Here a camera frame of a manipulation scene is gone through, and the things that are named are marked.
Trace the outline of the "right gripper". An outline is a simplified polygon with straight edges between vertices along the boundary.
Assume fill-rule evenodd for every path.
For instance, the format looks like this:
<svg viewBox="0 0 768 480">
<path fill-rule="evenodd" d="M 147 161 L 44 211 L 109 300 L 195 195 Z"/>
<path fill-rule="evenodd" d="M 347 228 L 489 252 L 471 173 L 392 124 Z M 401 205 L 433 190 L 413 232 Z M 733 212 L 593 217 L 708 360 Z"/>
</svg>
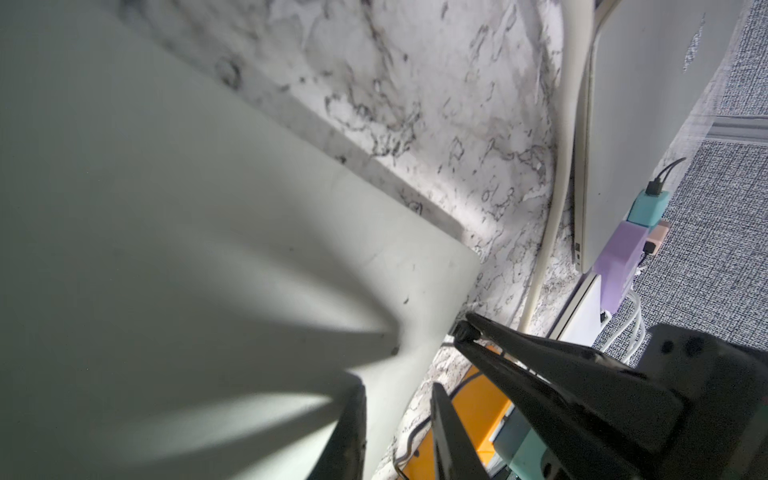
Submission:
<svg viewBox="0 0 768 480">
<path fill-rule="evenodd" d="M 713 335 L 660 324 L 639 364 L 597 350 L 523 334 L 479 314 L 484 339 L 565 390 L 631 387 L 638 376 L 683 403 L 662 450 L 633 454 L 604 422 L 549 384 L 472 341 L 456 348 L 511 400 L 560 465 L 560 479 L 764 479 L 767 476 L 767 354 Z"/>
</svg>

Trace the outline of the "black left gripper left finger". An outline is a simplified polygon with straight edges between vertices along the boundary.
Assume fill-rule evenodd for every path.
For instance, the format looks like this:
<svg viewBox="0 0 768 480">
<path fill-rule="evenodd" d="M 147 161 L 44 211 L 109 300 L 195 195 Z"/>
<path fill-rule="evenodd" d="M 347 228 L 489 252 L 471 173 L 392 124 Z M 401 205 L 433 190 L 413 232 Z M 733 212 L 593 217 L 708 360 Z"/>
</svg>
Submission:
<svg viewBox="0 0 768 480">
<path fill-rule="evenodd" d="M 363 384 L 350 393 L 336 427 L 308 480 L 360 480 L 367 445 L 367 396 Z"/>
</svg>

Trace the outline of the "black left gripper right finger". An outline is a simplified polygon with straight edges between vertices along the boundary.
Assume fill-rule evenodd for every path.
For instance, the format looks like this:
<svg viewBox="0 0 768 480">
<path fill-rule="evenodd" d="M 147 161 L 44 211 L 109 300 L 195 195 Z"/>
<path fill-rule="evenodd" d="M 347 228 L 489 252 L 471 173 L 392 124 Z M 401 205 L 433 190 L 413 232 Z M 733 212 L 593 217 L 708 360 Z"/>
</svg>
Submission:
<svg viewBox="0 0 768 480">
<path fill-rule="evenodd" d="M 435 476 L 440 480 L 488 479 L 485 467 L 440 383 L 434 383 L 430 400 Z"/>
</svg>

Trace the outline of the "teal charger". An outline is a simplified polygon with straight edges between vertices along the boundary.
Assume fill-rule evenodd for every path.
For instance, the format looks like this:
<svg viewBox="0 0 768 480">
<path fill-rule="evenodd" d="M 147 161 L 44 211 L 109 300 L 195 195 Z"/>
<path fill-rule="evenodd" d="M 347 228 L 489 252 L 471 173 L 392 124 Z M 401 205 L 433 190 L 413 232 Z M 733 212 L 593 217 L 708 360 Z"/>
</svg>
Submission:
<svg viewBox="0 0 768 480">
<path fill-rule="evenodd" d="M 669 199 L 670 193 L 668 191 L 662 191 L 658 195 L 641 192 L 629 211 L 627 221 L 648 229 L 654 228 L 661 220 Z"/>
<path fill-rule="evenodd" d="M 555 473 L 548 447 L 516 408 L 503 418 L 492 445 L 493 479 L 550 479 Z"/>
</svg>

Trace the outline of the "pink charger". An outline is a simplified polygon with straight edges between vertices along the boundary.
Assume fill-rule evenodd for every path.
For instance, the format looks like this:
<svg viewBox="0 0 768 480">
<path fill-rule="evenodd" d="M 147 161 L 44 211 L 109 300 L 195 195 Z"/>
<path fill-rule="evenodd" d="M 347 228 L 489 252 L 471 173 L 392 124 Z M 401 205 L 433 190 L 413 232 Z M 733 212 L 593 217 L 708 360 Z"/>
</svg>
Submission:
<svg viewBox="0 0 768 480">
<path fill-rule="evenodd" d="M 643 252 L 647 255 L 656 255 L 663 245 L 669 231 L 671 223 L 667 220 L 660 220 L 658 224 L 650 231 L 646 238 Z"/>
</svg>

